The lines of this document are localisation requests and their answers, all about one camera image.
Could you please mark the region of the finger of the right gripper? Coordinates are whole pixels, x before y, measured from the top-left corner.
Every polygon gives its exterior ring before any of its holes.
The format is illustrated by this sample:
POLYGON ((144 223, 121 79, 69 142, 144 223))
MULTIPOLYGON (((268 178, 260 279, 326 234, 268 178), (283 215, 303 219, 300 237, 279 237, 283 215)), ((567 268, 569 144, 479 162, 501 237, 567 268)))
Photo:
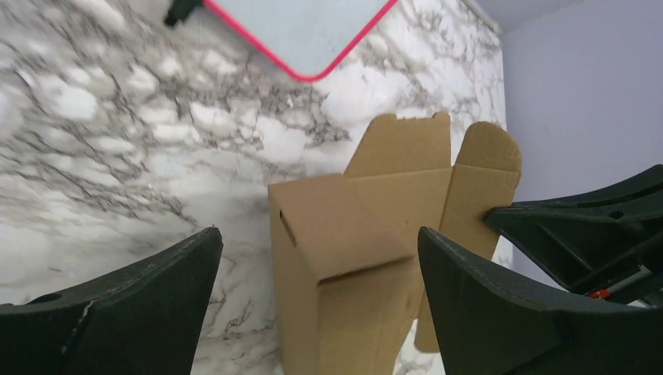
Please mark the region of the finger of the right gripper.
POLYGON ((492 209, 485 224, 567 291, 662 304, 662 166, 580 195, 492 209))

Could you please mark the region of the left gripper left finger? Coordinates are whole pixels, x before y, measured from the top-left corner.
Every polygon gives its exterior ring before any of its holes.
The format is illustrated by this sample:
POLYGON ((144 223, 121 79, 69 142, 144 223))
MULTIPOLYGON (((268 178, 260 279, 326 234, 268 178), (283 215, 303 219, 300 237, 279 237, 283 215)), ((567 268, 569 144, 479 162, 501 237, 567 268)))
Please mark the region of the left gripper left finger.
POLYGON ((2 305, 2 373, 190 373, 222 250, 207 227, 83 284, 2 305))

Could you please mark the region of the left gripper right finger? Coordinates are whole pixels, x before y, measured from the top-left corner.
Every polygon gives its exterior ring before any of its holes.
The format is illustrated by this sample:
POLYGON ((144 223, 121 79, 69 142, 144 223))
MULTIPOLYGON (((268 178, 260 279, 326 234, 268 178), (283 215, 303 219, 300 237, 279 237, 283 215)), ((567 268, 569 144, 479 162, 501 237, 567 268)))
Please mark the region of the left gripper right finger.
POLYGON ((429 227, 418 255, 448 374, 659 374, 662 311, 550 287, 429 227))

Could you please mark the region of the brown cardboard box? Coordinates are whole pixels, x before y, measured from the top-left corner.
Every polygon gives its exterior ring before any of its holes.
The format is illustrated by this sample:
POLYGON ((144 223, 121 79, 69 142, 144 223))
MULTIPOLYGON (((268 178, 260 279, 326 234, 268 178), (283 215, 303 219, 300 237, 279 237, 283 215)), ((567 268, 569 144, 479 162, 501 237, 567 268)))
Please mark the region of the brown cardboard box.
POLYGON ((431 227, 491 259, 486 213, 521 177, 515 139, 472 124, 452 156, 450 117, 376 117, 344 173, 272 184, 276 316, 285 373, 391 374, 410 330, 436 353, 417 247, 431 227))

